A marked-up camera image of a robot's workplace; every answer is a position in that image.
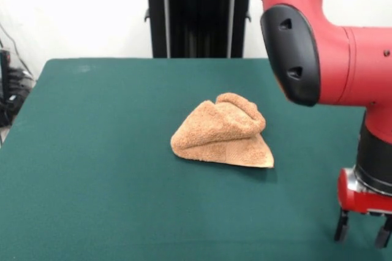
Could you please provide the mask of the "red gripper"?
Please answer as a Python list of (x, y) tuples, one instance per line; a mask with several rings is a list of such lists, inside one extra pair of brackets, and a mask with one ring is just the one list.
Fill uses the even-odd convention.
[(375, 239), (377, 248), (386, 248), (391, 236), (391, 196), (374, 192), (363, 185), (352, 168), (342, 168), (337, 180), (337, 197), (342, 209), (334, 233), (334, 241), (344, 241), (349, 229), (349, 212), (384, 214), (385, 223)]

